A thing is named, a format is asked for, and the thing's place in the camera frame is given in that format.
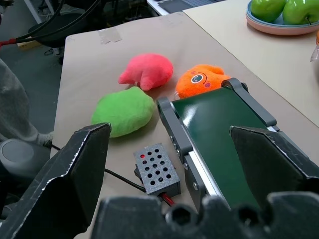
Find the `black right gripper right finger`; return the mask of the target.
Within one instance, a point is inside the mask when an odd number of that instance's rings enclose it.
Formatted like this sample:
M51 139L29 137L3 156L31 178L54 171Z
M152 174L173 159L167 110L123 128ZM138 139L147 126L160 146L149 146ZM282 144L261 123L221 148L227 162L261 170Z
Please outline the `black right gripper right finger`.
M260 207L271 193L319 192L319 167L283 132L232 126L230 136Z

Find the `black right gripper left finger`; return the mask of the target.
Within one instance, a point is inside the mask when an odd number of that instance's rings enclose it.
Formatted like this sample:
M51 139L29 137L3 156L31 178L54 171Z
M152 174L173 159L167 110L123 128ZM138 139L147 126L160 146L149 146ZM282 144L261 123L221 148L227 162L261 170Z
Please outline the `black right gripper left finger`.
M2 239L73 239L90 226L103 184L109 123L77 130L0 227Z

